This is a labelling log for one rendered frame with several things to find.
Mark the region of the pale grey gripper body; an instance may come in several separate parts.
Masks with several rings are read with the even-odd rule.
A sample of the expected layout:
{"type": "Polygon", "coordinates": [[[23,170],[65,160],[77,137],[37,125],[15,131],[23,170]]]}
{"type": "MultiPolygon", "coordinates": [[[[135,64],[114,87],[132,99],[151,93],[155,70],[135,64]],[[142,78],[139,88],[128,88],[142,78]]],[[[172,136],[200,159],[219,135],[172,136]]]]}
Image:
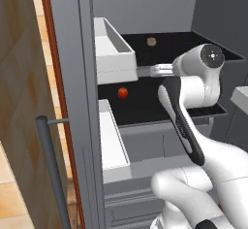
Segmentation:
{"type": "Polygon", "coordinates": [[[172,65],[171,64],[156,64],[149,68],[149,76],[151,78],[160,78],[166,76],[172,76],[172,65]]]}

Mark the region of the black fridge rack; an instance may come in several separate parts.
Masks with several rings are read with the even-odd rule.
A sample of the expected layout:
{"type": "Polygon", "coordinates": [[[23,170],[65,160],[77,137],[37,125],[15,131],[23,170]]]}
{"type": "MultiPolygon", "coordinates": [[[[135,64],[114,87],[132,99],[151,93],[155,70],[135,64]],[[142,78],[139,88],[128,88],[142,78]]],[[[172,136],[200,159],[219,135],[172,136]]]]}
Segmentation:
{"type": "Polygon", "coordinates": [[[221,46],[213,40],[207,39],[194,31],[122,34],[122,37],[136,53],[138,76],[140,78],[149,76],[150,66],[159,63],[172,64],[177,56],[202,44],[213,44],[218,46],[225,55],[226,64],[243,64],[246,62],[245,57],[239,53],[221,46]],[[146,41],[149,37],[156,39],[156,45],[154,47],[150,47],[147,44],[146,41]]]}
{"type": "Polygon", "coordinates": [[[158,87],[163,78],[139,78],[136,82],[101,84],[98,98],[107,99],[118,126],[128,126],[169,120],[158,99],[158,87]],[[118,89],[128,89],[125,99],[118,97],[118,89]]]}

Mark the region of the red round fruit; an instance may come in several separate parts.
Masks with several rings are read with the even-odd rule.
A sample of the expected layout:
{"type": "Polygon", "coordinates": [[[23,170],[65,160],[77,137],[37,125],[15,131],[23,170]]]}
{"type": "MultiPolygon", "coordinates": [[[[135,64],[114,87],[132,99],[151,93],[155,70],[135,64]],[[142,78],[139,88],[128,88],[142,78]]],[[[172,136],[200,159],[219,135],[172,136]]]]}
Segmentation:
{"type": "Polygon", "coordinates": [[[125,99],[128,96],[128,89],[125,87],[121,87],[118,89],[118,97],[120,99],[125,99]]]}

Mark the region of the short white door bin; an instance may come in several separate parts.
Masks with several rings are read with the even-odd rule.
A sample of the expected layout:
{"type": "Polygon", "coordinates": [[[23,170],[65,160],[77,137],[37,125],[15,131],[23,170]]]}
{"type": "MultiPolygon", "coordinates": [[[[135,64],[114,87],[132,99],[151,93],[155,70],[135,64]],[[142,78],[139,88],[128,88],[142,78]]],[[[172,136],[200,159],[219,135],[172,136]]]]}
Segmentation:
{"type": "Polygon", "coordinates": [[[94,18],[97,83],[135,82],[135,51],[105,17],[94,18]]]}

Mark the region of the grey fridge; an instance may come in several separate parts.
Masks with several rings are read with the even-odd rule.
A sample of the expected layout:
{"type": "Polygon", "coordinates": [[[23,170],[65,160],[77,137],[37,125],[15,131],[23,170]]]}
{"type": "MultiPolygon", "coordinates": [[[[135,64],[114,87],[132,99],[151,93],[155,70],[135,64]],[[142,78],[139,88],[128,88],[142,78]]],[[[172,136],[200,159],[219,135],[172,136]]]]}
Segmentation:
{"type": "MultiPolygon", "coordinates": [[[[248,86],[248,0],[93,0],[93,14],[121,36],[194,31],[244,56],[243,64],[224,61],[217,103],[188,113],[205,137],[248,153],[248,115],[231,100],[237,86],[248,86]]],[[[108,229],[150,229],[165,206],[152,191],[152,177],[193,165],[186,151],[130,163],[130,179],[105,183],[108,229]]]]}

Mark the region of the grey fridge drawer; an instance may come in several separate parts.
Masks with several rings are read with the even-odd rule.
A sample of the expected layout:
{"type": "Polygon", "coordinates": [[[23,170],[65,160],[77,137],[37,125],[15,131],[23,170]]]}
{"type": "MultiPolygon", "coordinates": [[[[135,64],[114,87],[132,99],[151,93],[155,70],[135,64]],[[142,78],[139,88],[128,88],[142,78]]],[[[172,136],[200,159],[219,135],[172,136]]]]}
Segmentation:
{"type": "Polygon", "coordinates": [[[120,133],[132,162],[185,154],[170,122],[120,128],[120,133]]]}

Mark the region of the long white door bin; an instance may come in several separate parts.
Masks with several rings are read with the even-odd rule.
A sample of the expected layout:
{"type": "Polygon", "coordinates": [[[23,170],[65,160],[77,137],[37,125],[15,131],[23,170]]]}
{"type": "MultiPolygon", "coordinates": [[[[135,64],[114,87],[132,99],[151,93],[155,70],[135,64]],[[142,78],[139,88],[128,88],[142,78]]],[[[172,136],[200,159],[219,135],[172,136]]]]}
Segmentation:
{"type": "Polygon", "coordinates": [[[109,101],[99,101],[100,136],[104,183],[128,180],[131,163],[109,101]]]}

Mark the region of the wood-faced fridge door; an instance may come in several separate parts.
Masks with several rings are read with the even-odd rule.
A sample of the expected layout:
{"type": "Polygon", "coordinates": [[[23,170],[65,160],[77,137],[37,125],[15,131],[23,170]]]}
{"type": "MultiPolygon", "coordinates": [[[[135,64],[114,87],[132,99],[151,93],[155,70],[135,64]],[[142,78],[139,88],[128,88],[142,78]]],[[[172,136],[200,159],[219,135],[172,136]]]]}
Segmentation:
{"type": "Polygon", "coordinates": [[[0,0],[0,229],[63,229],[35,118],[55,118],[33,0],[0,0]]]}

